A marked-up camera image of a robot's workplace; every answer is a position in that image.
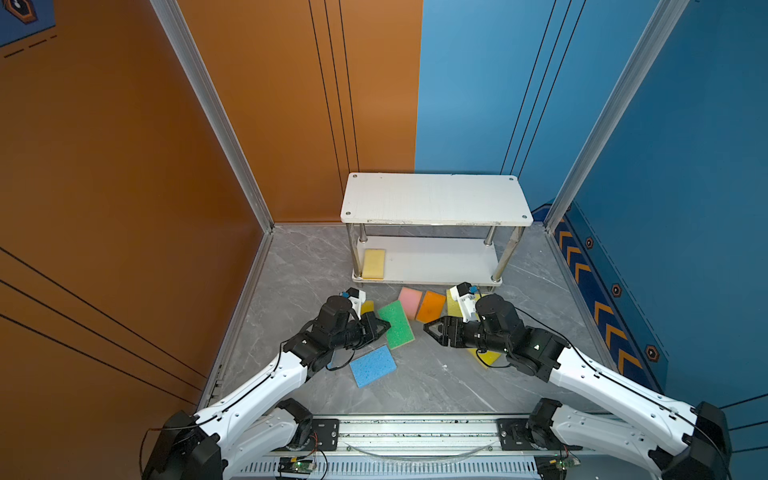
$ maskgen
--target sponge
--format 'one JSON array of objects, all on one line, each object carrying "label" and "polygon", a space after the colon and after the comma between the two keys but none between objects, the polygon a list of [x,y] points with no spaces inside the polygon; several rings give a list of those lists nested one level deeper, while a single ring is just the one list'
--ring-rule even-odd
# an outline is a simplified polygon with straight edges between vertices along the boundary
[{"label": "sponge", "polygon": [[[450,316],[462,316],[462,309],[458,306],[458,302],[451,298],[451,290],[445,291],[446,300],[448,301],[448,314]],[[480,298],[480,294],[475,294],[475,300],[478,300]]]},{"label": "sponge", "polygon": [[352,374],[355,376],[355,382],[359,388],[369,385],[397,369],[392,354],[385,346],[380,346],[371,353],[361,356],[350,363],[349,367],[352,369]]},{"label": "sponge", "polygon": [[384,280],[384,250],[366,248],[362,259],[363,280]]},{"label": "sponge", "polygon": [[360,315],[368,312],[373,311],[373,300],[366,300],[361,306],[360,306]]},{"label": "sponge", "polygon": [[390,349],[396,349],[415,339],[411,324],[408,323],[406,313],[402,310],[400,300],[379,309],[379,318],[389,322],[392,326],[386,332],[386,341]]},{"label": "sponge", "polygon": [[397,297],[402,304],[402,309],[406,312],[406,316],[409,320],[416,318],[416,310],[419,309],[419,302],[422,301],[422,293],[413,288],[404,286],[400,290],[400,296]]},{"label": "sponge", "polygon": [[[462,309],[458,306],[458,302],[451,298],[451,290],[446,291],[447,295],[447,301],[448,301],[448,314],[450,316],[461,316],[462,315]],[[479,299],[480,295],[478,293],[475,294],[475,300]],[[467,349],[467,352],[469,355],[472,355],[472,358],[477,360],[477,363],[482,365],[482,362],[478,360],[478,357],[475,355],[475,349]],[[488,363],[489,365],[493,365],[493,362],[498,360],[498,358],[502,356],[501,353],[497,352],[485,352],[480,354],[480,358],[482,358],[482,361],[485,363]]]},{"label": "sponge", "polygon": [[[498,360],[500,356],[502,356],[501,353],[499,352],[485,352],[485,353],[479,353],[478,355],[475,355],[475,349],[467,349],[467,350],[469,351],[470,355],[472,355],[475,358],[475,360],[478,360],[478,355],[480,355],[482,362],[485,362],[488,365],[493,365],[493,362],[495,362],[496,360]],[[482,365],[482,368],[487,369],[488,365]]]},{"label": "sponge", "polygon": [[445,295],[435,292],[427,292],[424,295],[422,307],[416,319],[422,323],[428,323],[437,320],[442,315],[442,307],[445,305]]}]

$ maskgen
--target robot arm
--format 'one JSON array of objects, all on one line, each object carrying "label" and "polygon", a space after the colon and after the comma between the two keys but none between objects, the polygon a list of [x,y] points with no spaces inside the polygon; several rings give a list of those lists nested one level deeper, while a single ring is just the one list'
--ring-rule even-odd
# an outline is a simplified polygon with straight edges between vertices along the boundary
[{"label": "robot arm", "polygon": [[231,478],[244,458],[306,445],[312,414],[295,400],[278,402],[325,368],[334,350],[363,348],[389,329],[373,312],[360,314],[365,299],[365,292],[354,288],[329,297],[317,318],[281,343],[261,372],[195,415],[171,417],[142,479]]},{"label": "robot arm", "polygon": [[725,415],[716,407],[702,402],[694,408],[632,382],[554,333],[526,326],[499,295],[477,300],[475,311],[479,321],[444,316],[424,330],[443,346],[503,353],[518,371],[576,392],[626,422],[542,399],[528,421],[537,445],[588,447],[665,480],[726,478],[730,440]]}]

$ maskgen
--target blue wall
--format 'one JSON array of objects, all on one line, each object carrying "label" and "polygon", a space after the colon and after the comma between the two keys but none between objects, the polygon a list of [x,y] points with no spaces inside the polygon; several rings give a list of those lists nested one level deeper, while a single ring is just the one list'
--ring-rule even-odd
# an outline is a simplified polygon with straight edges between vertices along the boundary
[{"label": "blue wall", "polygon": [[[767,19],[763,1],[690,2],[576,198],[663,344],[667,393],[693,404],[768,392]],[[735,449],[766,439],[733,433]],[[766,457],[736,454],[734,478]]]},{"label": "blue wall", "polygon": [[[520,176],[530,206],[550,201],[656,4],[655,0],[588,0],[586,5],[583,0],[425,0],[415,171],[510,174],[514,164],[512,173]],[[578,28],[542,117],[582,5]],[[539,45],[541,54],[521,111]]]}]

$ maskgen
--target lower shelf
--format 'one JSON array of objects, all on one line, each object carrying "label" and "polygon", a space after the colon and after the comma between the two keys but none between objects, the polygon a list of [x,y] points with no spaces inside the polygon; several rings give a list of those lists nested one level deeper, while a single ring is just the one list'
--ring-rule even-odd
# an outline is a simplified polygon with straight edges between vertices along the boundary
[{"label": "lower shelf", "polygon": [[481,238],[368,237],[367,242],[357,244],[361,262],[369,248],[386,251],[384,280],[364,283],[501,284],[491,281],[498,265],[496,249],[485,245]]}]

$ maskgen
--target yellow sponge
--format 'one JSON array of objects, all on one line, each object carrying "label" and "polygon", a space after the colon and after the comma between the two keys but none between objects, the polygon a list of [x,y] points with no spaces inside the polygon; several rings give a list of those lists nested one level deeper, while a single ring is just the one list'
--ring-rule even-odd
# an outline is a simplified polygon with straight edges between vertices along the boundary
[{"label": "yellow sponge", "polygon": [[364,280],[384,280],[385,250],[366,248],[362,259],[362,278]]},{"label": "yellow sponge", "polygon": [[360,315],[373,311],[373,300],[366,300],[360,307]]},{"label": "yellow sponge", "polygon": [[[469,352],[470,355],[472,355],[472,357],[475,360],[478,360],[478,356],[475,355],[475,349],[467,349],[467,351]],[[480,355],[480,358],[482,359],[482,362],[488,363],[488,365],[493,365],[493,362],[495,362],[496,360],[498,360],[500,356],[502,356],[501,353],[498,353],[498,352],[485,352],[485,353],[479,353],[479,355]],[[482,365],[482,368],[487,369],[488,365],[483,365],[482,362],[478,360],[478,363]]]},{"label": "yellow sponge", "polygon": [[[462,309],[461,309],[461,307],[458,306],[458,302],[456,300],[454,300],[453,298],[451,298],[451,290],[446,290],[445,291],[445,297],[446,297],[445,301],[448,304],[448,314],[450,316],[461,317],[462,316]],[[480,294],[476,293],[475,294],[475,300],[479,300],[479,298],[480,298]]]},{"label": "yellow sponge", "polygon": [[[448,314],[450,316],[461,316],[462,315],[462,309],[459,308],[458,302],[451,298],[451,290],[446,290],[445,296],[447,297],[445,301],[448,303]],[[480,298],[480,295],[478,293],[475,294],[475,300],[478,300]],[[467,349],[467,352],[469,355],[472,355],[472,358],[477,360],[477,363],[482,365],[482,362],[478,360],[478,357],[475,355],[475,349]],[[498,358],[502,356],[501,353],[497,352],[485,352],[480,354],[480,358],[483,362],[488,363],[489,365],[493,365],[493,362],[498,360]]]}]

